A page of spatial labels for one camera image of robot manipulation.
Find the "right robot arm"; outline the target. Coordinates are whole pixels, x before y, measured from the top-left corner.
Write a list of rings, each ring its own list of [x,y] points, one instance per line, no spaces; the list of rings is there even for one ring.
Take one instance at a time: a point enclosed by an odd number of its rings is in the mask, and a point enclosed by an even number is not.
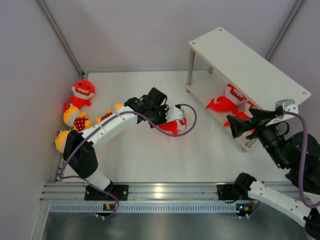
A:
[[[298,108],[277,106],[274,111],[250,108],[249,119],[227,115],[231,134],[234,138],[251,131],[246,138],[257,139],[279,169],[287,169],[285,177],[298,188],[299,200],[288,197],[262,181],[240,173],[232,184],[232,190],[240,199],[258,200],[287,215],[304,228],[306,233],[318,240],[320,238],[320,145],[308,133],[304,118]],[[302,131],[285,139],[277,125],[285,117],[300,119]]]

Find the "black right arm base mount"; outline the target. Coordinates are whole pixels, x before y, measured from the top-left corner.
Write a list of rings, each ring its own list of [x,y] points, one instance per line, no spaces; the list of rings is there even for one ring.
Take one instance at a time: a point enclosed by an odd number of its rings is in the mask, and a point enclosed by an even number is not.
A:
[[[247,195],[237,193],[233,189],[232,184],[229,184],[229,183],[218,184],[216,188],[217,188],[218,199],[220,201],[224,201],[226,203],[233,203],[238,200],[250,200],[250,198]]]

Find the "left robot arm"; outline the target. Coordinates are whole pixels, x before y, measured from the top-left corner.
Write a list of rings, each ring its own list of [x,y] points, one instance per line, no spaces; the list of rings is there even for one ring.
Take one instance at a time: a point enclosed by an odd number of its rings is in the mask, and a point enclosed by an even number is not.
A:
[[[66,137],[63,159],[83,180],[87,180],[102,200],[113,194],[113,182],[99,170],[96,151],[112,138],[135,126],[145,119],[151,124],[160,125],[166,122],[169,106],[168,97],[156,88],[140,98],[132,97],[124,102],[111,116],[100,123],[77,132],[72,130]]]

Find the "red shark plush back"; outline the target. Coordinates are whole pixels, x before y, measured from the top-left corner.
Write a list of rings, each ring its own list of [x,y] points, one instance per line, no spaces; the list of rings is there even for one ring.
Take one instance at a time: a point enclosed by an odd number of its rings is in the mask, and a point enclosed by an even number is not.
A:
[[[165,132],[171,133],[173,135],[178,135],[187,128],[187,119],[184,118],[182,120],[163,123],[158,125],[158,127]]]

